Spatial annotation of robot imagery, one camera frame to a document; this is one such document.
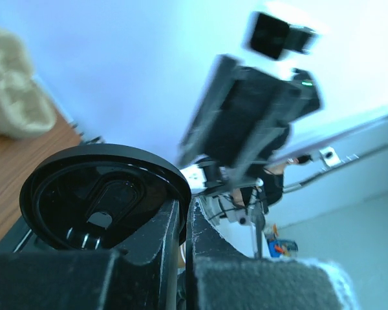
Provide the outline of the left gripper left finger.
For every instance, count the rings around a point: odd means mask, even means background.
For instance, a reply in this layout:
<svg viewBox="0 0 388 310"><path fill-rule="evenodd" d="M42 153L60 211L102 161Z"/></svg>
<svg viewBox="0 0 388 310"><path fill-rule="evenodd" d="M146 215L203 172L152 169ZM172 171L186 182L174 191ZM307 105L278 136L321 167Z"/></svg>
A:
<svg viewBox="0 0 388 310"><path fill-rule="evenodd" d="M177 201L114 249L0 254L0 309L174 309Z"/></svg>

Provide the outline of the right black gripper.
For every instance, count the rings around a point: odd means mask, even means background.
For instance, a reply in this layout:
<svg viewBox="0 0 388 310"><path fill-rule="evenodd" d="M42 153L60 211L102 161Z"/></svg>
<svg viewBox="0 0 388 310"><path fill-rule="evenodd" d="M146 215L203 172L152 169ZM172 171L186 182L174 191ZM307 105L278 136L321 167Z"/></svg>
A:
<svg viewBox="0 0 388 310"><path fill-rule="evenodd" d="M180 144L180 167L200 155L228 168L241 180L255 162L267 164L273 144L289 124L321 106L314 76L292 69L289 78L247 67L219 55L200 107Z"/></svg>

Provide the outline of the black coffee cup lid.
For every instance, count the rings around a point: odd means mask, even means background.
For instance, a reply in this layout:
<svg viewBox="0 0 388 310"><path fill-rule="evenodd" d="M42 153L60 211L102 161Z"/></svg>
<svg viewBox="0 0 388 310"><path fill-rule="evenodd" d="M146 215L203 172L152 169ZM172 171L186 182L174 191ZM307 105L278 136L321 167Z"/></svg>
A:
<svg viewBox="0 0 388 310"><path fill-rule="evenodd" d="M28 226L55 249L109 249L166 202L179 204L186 239L191 189L170 162L115 144L77 145L42 161L24 182L19 206Z"/></svg>

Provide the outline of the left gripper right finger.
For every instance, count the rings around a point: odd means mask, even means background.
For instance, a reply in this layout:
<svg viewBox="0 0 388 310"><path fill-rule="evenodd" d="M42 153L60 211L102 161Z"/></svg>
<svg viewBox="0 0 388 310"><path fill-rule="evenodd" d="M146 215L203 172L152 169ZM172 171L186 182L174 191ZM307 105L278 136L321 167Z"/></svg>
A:
<svg viewBox="0 0 388 310"><path fill-rule="evenodd" d="M338 265L314 258L249 258L209 223L199 201L187 222L188 309L352 309Z"/></svg>

